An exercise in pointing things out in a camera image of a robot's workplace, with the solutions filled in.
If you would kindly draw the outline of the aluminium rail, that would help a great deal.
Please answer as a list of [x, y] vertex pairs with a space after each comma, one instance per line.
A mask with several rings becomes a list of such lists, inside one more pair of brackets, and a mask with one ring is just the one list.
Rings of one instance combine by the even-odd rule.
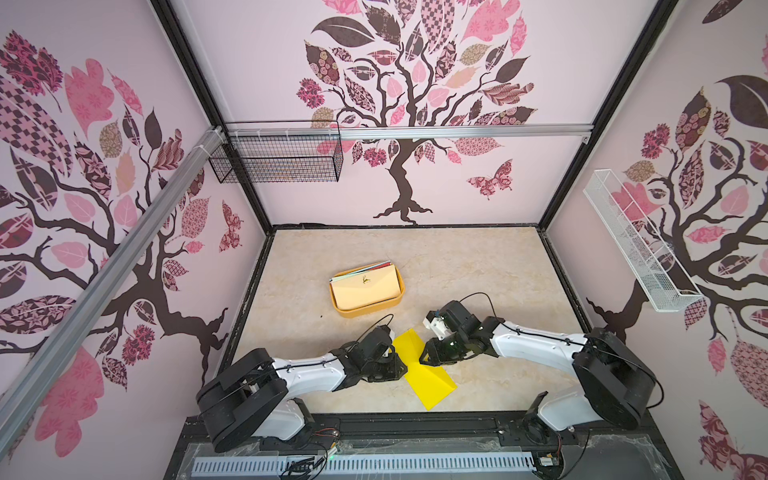
[[522, 124], [522, 125], [481, 125], [481, 126], [422, 126], [422, 127], [372, 127], [372, 128], [289, 128], [287, 125], [235, 124], [228, 130], [233, 136], [323, 136], [352, 140], [388, 140], [388, 139], [458, 139], [458, 138], [514, 138], [514, 137], [565, 137], [589, 138], [593, 126], [589, 124]]
[[120, 243], [63, 321], [42, 343], [1, 400], [1, 456], [6, 457], [29, 418], [76, 354], [108, 303], [117, 295], [133, 266], [155, 239], [182, 195], [223, 144], [221, 126], [205, 131], [137, 224]]

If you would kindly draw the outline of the aluminium rail left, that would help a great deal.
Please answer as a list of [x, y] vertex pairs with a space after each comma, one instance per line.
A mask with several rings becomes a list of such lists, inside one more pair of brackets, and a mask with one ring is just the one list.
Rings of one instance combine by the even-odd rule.
[[137, 224], [120, 243], [63, 321], [42, 343], [1, 400], [1, 456], [6, 457], [29, 418], [76, 354], [108, 303], [117, 295], [133, 266], [155, 239], [182, 195], [223, 144], [221, 126], [205, 131]]

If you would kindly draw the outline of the aluminium rail back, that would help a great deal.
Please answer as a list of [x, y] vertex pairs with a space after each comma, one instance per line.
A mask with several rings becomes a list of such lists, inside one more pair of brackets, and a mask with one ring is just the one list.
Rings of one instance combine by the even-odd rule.
[[287, 125], [235, 124], [228, 130], [233, 136], [323, 136], [352, 140], [388, 140], [388, 139], [458, 139], [458, 138], [514, 138], [514, 137], [565, 137], [589, 138], [593, 126], [589, 124], [522, 124], [522, 125], [481, 125], [481, 126], [422, 126], [422, 127], [372, 127], [372, 128], [289, 128]]

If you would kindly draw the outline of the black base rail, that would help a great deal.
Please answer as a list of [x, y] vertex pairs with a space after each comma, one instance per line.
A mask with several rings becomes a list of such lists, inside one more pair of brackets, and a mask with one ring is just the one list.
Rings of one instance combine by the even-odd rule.
[[[335, 427], [342, 440], [353, 439], [449, 439], [471, 437], [497, 437], [502, 446], [523, 446], [527, 439], [523, 433], [512, 433], [525, 411], [468, 411], [468, 412], [398, 412], [398, 413], [313, 413], [315, 426]], [[684, 479], [652, 416], [644, 416], [640, 427], [624, 431], [604, 421], [574, 427], [575, 432], [561, 433], [562, 443], [574, 444], [589, 431], [590, 440], [598, 435], [646, 434], [653, 447], [661, 454], [662, 466], [671, 479]], [[209, 438], [199, 416], [187, 417], [174, 447], [163, 479], [179, 479], [182, 460], [191, 443], [208, 443]]]

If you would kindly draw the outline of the beige envelope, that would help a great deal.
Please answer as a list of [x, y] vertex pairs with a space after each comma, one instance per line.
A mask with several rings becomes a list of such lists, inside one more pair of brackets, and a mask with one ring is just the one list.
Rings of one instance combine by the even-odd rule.
[[387, 301], [401, 293], [397, 269], [391, 263], [334, 277], [330, 289], [342, 311]]

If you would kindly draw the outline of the yellow envelope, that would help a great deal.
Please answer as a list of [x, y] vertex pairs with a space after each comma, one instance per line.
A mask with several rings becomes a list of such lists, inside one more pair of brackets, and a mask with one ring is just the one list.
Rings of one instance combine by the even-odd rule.
[[393, 346], [407, 368], [406, 381], [427, 411], [431, 411], [456, 390], [457, 385], [442, 367], [420, 363], [425, 343], [413, 329], [397, 336]]

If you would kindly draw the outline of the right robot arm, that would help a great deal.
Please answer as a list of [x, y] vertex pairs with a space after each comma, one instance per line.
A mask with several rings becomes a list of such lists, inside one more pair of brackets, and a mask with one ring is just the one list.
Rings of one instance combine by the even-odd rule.
[[534, 442], [596, 421], [634, 430], [657, 388], [652, 371], [603, 328], [565, 334], [525, 328], [496, 316], [479, 320], [457, 300], [428, 312], [423, 324], [434, 334], [419, 358], [423, 365], [453, 365], [485, 355], [526, 360], [578, 380], [559, 392], [537, 395], [522, 421]]

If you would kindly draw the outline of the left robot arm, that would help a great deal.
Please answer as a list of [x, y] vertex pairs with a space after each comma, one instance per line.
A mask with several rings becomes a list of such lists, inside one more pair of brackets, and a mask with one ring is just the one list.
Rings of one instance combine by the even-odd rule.
[[251, 438], [290, 443], [307, 432], [313, 418], [303, 395], [394, 382], [407, 372], [390, 327], [377, 325], [320, 357], [286, 360], [254, 349], [204, 384], [196, 402], [214, 451], [223, 453]]

